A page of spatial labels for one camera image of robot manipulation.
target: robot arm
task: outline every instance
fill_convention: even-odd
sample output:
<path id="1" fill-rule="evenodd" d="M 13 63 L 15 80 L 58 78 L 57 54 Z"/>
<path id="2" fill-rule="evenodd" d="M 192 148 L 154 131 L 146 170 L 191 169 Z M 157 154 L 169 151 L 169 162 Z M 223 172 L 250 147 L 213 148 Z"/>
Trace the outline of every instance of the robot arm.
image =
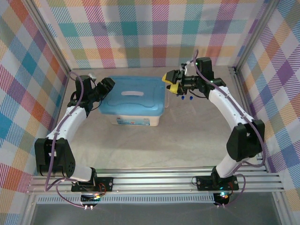
<path id="1" fill-rule="evenodd" d="M 182 68 L 179 70 L 172 70 L 165 74 L 163 81 L 170 84 L 167 89 L 176 95 L 185 95 L 188 90 L 198 89 L 218 108 L 228 122 L 232 133 L 226 145 L 227 155 L 220 164 L 214 167 L 210 178 L 214 182 L 213 189 L 222 189 L 222 183 L 227 186 L 228 179 L 234 179 L 233 173 L 243 161 L 247 161 L 262 151 L 257 135 L 245 118 L 252 122 L 261 137 L 264 137 L 264 123 L 261 120 L 254 120 L 248 115 L 233 99 L 223 80 L 214 78 L 210 58 L 198 58 L 195 63 L 202 75 L 223 90 L 227 94 L 226 96 L 200 76 L 187 76 L 186 64 L 182 64 Z M 244 117 L 241 117 L 228 97 L 233 99 L 237 107 L 244 113 Z"/>
<path id="2" fill-rule="evenodd" d="M 80 78 L 83 83 L 83 96 L 78 107 L 70 114 L 79 101 L 82 92 L 80 81 L 76 78 L 76 91 L 72 94 L 67 105 L 68 108 L 61 120 L 63 124 L 58 133 L 59 125 L 46 138 L 39 138 L 35 142 L 37 172 L 41 176 L 47 176 L 49 173 L 52 143 L 55 134 L 57 134 L 51 176 L 77 180 L 79 184 L 82 183 L 84 186 L 96 186 L 98 185 L 95 182 L 97 179 L 96 170 L 76 164 L 69 143 L 81 123 L 88 117 L 93 108 L 93 103 L 100 102 L 107 96 L 114 87 L 114 81 L 111 78 L 104 78 L 96 85 L 90 76 L 84 75 Z"/>

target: black mount plate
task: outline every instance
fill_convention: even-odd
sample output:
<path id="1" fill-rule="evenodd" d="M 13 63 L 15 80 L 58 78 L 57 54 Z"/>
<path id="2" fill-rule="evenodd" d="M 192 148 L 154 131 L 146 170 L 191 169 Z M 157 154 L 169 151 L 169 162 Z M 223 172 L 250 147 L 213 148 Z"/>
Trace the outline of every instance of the black mount plate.
<path id="1" fill-rule="evenodd" d="M 238 180 L 235 176 L 222 179 L 218 185 L 214 185 L 211 176 L 196 176 L 198 191 L 231 191 L 239 190 Z"/>
<path id="2" fill-rule="evenodd" d="M 97 186 L 84 186 L 73 184 L 71 188 L 71 192 L 112 192 L 113 190 L 113 177 L 96 177 L 95 183 L 104 184 Z"/>

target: metal vent grille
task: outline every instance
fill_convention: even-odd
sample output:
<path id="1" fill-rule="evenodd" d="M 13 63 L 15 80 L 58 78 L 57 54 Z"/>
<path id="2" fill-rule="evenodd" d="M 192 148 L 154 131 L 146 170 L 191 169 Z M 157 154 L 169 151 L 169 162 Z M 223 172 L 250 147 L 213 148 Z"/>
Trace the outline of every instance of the metal vent grille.
<path id="1" fill-rule="evenodd" d="M 70 195 L 66 197 L 74 203 L 80 202 L 78 195 Z M 169 195 L 106 195 L 101 198 L 101 201 L 96 203 L 126 203 L 126 204 L 143 204 L 143 203 L 213 203 L 213 194 L 169 194 Z M 66 203 L 59 196 L 41 195 L 37 198 L 38 204 L 59 204 Z"/>
<path id="2" fill-rule="evenodd" d="M 108 195 L 100 203 L 211 203 L 213 195 Z"/>
<path id="3" fill-rule="evenodd" d="M 64 196 L 66 199 L 73 203 L 80 203 L 79 195 Z M 37 204 L 58 204 L 67 203 L 58 195 L 41 195 L 37 198 Z"/>

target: container lid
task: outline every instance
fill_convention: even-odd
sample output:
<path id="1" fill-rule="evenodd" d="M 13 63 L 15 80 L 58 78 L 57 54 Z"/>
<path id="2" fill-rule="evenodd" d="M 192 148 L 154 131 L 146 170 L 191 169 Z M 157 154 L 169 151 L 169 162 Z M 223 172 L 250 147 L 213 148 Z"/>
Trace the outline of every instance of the container lid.
<path id="1" fill-rule="evenodd" d="M 160 116 L 165 109 L 165 83 L 161 77 L 111 76 L 115 85 L 102 101 L 102 114 Z"/>

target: plaid wall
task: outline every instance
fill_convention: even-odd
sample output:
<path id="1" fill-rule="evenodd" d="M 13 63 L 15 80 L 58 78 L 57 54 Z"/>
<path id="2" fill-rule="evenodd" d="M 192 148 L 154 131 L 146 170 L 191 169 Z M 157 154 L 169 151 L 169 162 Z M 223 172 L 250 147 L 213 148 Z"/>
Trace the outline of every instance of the plaid wall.
<path id="1" fill-rule="evenodd" d="M 300 223 L 300 1 L 281 0 L 243 67 L 252 113 L 266 124 L 268 162 Z"/>
<path id="2" fill-rule="evenodd" d="M 57 119 L 67 77 L 21 0 L 0 1 L 0 225 L 18 220 L 33 144 Z"/>
<path id="3" fill-rule="evenodd" d="M 238 53 L 238 56 L 236 57 L 235 61 L 234 61 L 234 66 L 237 66 L 239 60 L 240 60 L 240 57 L 241 55 L 244 53 L 244 50 L 245 50 L 245 47 L 247 46 L 247 44 L 249 43 L 251 37 L 252 37 L 252 34 L 253 34 L 253 31 L 255 30 L 257 24 L 259 23 L 259 20 L 261 19 L 268 3 L 269 3 L 270 0 L 264 0 L 263 1 L 263 4 L 258 12 L 258 14 L 256 15 L 256 18 L 250 28 L 250 30 L 248 31 L 248 34 L 246 36 L 246 38 L 244 39 L 244 42 L 243 42 L 243 45 L 241 46 L 240 50 L 239 50 L 239 53 Z"/>
<path id="4" fill-rule="evenodd" d="M 196 48 L 213 64 L 228 65 L 266 5 L 262 0 L 35 2 L 72 68 L 177 66 Z M 252 28 L 248 21 L 254 21 Z"/>

